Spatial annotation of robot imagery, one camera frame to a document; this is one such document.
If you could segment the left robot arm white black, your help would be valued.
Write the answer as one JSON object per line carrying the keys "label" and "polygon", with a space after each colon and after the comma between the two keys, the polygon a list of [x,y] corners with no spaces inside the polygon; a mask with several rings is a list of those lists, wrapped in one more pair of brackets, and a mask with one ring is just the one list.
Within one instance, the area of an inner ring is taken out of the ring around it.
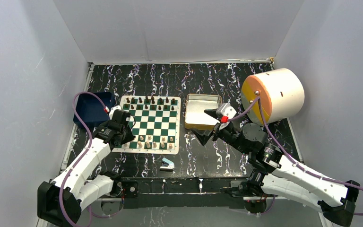
{"label": "left robot arm white black", "polygon": [[117,146],[135,139],[129,122],[131,114],[120,109],[110,112],[110,119],[98,126],[90,141],[69,167],[51,182],[37,189],[37,215],[59,227],[75,227],[84,209],[104,195],[122,196],[124,188],[118,174],[100,173],[88,177],[96,166]]}

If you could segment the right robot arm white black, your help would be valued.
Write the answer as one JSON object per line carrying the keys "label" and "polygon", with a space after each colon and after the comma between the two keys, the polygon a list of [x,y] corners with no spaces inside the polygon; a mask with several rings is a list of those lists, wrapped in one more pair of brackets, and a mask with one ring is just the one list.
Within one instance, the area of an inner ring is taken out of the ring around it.
{"label": "right robot arm white black", "polygon": [[239,152],[249,155],[254,170],[245,183],[232,185],[233,196],[272,194],[310,206],[343,227],[352,223],[359,190],[344,184],[329,182],[323,176],[314,177],[294,166],[283,152],[268,142],[268,134],[255,123],[237,129],[232,123],[212,130],[192,129],[201,145],[221,139]]}

